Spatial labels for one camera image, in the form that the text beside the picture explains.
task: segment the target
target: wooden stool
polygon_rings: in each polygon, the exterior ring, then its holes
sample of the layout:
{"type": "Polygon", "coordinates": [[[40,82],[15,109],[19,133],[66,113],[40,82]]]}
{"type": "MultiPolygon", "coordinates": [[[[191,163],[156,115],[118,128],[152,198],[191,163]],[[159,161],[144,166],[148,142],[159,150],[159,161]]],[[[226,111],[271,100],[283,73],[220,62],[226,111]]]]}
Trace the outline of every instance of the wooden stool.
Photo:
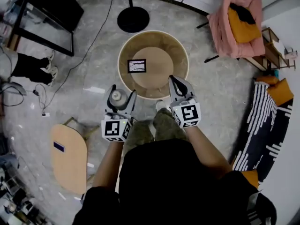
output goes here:
{"type": "Polygon", "coordinates": [[[86,140],[99,126],[95,126],[85,136],[68,127],[73,117],[64,124],[56,124],[51,129],[51,163],[58,183],[65,189],[84,194],[87,189],[88,147],[86,140]]]}

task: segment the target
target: foot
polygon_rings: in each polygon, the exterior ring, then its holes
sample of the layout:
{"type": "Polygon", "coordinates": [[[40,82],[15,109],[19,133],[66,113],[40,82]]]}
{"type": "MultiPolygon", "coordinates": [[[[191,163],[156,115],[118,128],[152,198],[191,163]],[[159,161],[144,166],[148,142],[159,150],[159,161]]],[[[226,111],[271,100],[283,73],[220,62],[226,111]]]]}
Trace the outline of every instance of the foot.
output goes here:
{"type": "Polygon", "coordinates": [[[54,56],[55,56],[55,51],[52,50],[51,54],[47,57],[47,59],[49,60],[49,64],[46,67],[46,71],[50,71],[51,66],[52,66],[52,60],[53,60],[54,56]]]}
{"type": "Polygon", "coordinates": [[[49,86],[49,87],[52,87],[53,82],[54,82],[54,80],[56,79],[56,76],[57,76],[57,74],[58,74],[58,68],[57,68],[57,66],[52,67],[52,68],[49,70],[49,74],[52,75],[52,80],[51,80],[51,82],[48,84],[48,86],[49,86]]]}
{"type": "Polygon", "coordinates": [[[155,105],[156,112],[158,112],[162,108],[167,108],[165,102],[163,100],[158,100],[155,105]]]}

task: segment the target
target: pink chair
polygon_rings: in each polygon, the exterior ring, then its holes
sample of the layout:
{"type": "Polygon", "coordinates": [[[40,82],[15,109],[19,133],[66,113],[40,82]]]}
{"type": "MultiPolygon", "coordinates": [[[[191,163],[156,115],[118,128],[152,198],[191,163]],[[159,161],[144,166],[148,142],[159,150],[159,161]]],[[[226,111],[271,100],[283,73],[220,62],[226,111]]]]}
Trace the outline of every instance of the pink chair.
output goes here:
{"type": "Polygon", "coordinates": [[[230,3],[249,8],[258,29],[262,30],[262,0],[223,0],[223,4],[217,12],[207,15],[208,22],[197,27],[200,28],[209,23],[218,53],[218,56],[207,59],[204,62],[209,62],[219,56],[251,58],[265,54],[262,37],[256,38],[249,43],[237,43],[235,41],[228,20],[228,7],[230,3]]]}

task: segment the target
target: black shirt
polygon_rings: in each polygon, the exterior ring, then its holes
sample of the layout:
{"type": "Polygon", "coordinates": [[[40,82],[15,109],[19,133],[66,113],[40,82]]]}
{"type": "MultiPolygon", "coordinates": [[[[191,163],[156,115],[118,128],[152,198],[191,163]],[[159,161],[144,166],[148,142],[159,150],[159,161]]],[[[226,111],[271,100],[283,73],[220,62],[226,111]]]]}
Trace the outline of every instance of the black shirt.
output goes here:
{"type": "Polygon", "coordinates": [[[186,141],[152,142],[126,154],[119,194],[88,190],[73,224],[250,224],[248,200],[256,192],[238,171],[213,178],[186,141]]]}

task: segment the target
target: yellow pillow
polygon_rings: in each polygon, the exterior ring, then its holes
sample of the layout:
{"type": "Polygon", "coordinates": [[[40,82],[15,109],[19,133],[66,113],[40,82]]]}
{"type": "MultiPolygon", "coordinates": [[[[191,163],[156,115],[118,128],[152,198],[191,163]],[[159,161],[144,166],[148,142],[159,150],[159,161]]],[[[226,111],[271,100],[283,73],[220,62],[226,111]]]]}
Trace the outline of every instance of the yellow pillow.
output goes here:
{"type": "Polygon", "coordinates": [[[242,171],[241,173],[244,175],[244,177],[248,180],[248,182],[251,185],[258,188],[258,175],[256,169],[252,171],[242,171]]]}
{"type": "Polygon", "coordinates": [[[242,22],[239,19],[238,13],[231,7],[228,8],[228,19],[231,31],[237,43],[248,43],[255,38],[260,38],[261,32],[257,28],[257,25],[242,22]]]}
{"type": "Polygon", "coordinates": [[[267,91],[270,94],[270,96],[274,99],[277,106],[286,103],[294,97],[289,88],[289,85],[287,84],[286,79],[281,80],[273,87],[269,87],[267,91]]]}
{"type": "Polygon", "coordinates": [[[257,82],[264,82],[269,85],[275,85],[279,82],[279,79],[275,76],[260,76],[256,79],[257,82]]]}

